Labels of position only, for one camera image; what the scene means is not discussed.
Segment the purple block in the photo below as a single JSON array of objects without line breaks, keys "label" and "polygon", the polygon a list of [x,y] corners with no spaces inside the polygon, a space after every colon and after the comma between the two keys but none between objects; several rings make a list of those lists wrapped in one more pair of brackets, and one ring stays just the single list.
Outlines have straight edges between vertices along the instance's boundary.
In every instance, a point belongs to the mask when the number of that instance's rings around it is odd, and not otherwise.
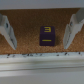
[{"label": "purple block", "polygon": [[55,45],[55,28],[53,26],[41,26],[40,46]]}]

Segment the cork board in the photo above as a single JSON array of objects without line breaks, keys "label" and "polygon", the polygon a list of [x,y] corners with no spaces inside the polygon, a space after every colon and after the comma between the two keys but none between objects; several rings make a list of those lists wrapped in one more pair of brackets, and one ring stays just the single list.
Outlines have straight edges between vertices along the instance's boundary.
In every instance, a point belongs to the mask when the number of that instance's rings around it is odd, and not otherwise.
[{"label": "cork board", "polygon": [[[71,15],[79,8],[70,9],[23,9],[0,10],[7,15],[17,39],[17,49],[13,50],[5,38],[0,35],[0,54],[51,53],[84,51],[84,27],[79,32],[68,49],[63,47],[63,37],[66,24]],[[56,34],[55,46],[39,46],[41,26],[54,26]]]}]

